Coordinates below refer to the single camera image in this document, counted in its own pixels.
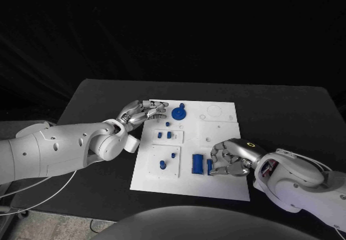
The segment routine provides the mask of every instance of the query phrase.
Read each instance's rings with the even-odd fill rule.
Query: cable
[[[96,231],[96,230],[93,229],[93,221],[94,221],[94,219],[91,219],[91,221],[90,221],[90,230],[91,230],[96,234],[100,234],[100,231]]]
[[[329,171],[333,171],[332,168],[331,168],[328,165],[325,165],[322,162],[319,162],[318,160],[315,160],[315,159],[312,159],[310,157],[303,156],[303,155],[300,155],[300,154],[297,154],[297,153],[295,153],[295,152],[293,152],[293,154],[295,154],[296,156],[305,158],[306,160],[312,161],[312,162],[316,163],[318,165],[322,165]]]
[[[45,178],[42,181],[37,182],[34,185],[31,185],[31,186],[22,188],[21,190],[13,191],[13,192],[5,194],[3,196],[0,196],[0,199],[5,198],[5,197],[8,197],[8,196],[11,196],[12,194],[16,194],[16,193],[25,191],[26,189],[32,188],[34,186],[39,185],[39,184],[44,183],[49,178],[51,178],[51,177]]]
[[[336,230],[336,232],[339,233],[339,235],[341,235],[341,238],[344,239],[344,240],[346,240],[345,239],[345,237],[344,237],[344,235],[341,234],[341,231],[339,231],[339,229],[335,227],[335,230]]]
[[[6,214],[0,214],[0,216],[6,216],[6,215],[12,215],[12,214],[18,214],[18,213],[21,213],[21,212],[24,212],[24,211],[28,211],[29,209],[32,209],[32,208],[35,208],[35,207],[38,207],[41,204],[44,204],[61,191],[62,191],[62,189],[67,187],[67,185],[70,184],[70,182],[71,182],[71,180],[73,180],[73,177],[75,176],[75,174],[77,174],[77,171],[74,171],[74,174],[73,174],[73,176],[71,176],[71,178],[70,178],[70,180],[67,181],[67,183],[65,183],[65,185],[62,186],[62,188],[60,189],[60,191],[45,200],[45,201],[42,201],[39,204],[37,204],[35,206],[32,206],[32,207],[29,207],[28,209],[25,209],[25,210],[19,210],[19,211],[16,211],[16,212],[12,212],[12,213],[6,213]]]

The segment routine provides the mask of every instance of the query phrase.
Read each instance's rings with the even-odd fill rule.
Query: dark background
[[[152,9],[77,2],[2,6],[3,121],[57,122],[87,78],[321,86],[345,110],[342,2]]]

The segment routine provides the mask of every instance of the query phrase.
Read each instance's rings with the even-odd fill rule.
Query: blue round knob
[[[162,160],[160,161],[160,169],[165,169],[166,168],[166,163],[165,163],[165,161]]]
[[[186,110],[185,110],[185,104],[181,103],[181,106],[176,107],[172,111],[172,117],[176,120],[184,120],[186,118]]]

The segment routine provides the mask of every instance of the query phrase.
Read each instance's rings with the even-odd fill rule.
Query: gray robot hand
[[[211,170],[210,174],[228,175],[244,177],[250,174],[250,168],[257,167],[259,160],[267,154],[267,151],[251,141],[233,138],[212,147],[211,158],[214,163],[218,162],[217,154],[222,150],[222,158],[231,164],[230,166],[218,167]]]
[[[124,125],[127,132],[133,131],[149,119],[165,119],[168,102],[136,100],[122,110],[117,121]]]

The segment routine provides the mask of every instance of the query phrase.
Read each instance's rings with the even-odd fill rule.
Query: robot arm
[[[100,123],[29,126],[15,139],[0,141],[0,185],[52,177],[113,160],[123,149],[135,153],[140,140],[129,132],[149,119],[166,118],[166,102],[135,101],[119,118]]]
[[[250,174],[254,169],[254,187],[284,210],[297,213],[302,209],[333,228],[346,232],[346,174],[338,171],[321,171],[313,164],[283,149],[267,153],[251,141],[233,138],[217,144],[211,157],[218,161],[217,153],[231,164],[211,170],[211,175],[231,174],[237,177]]]

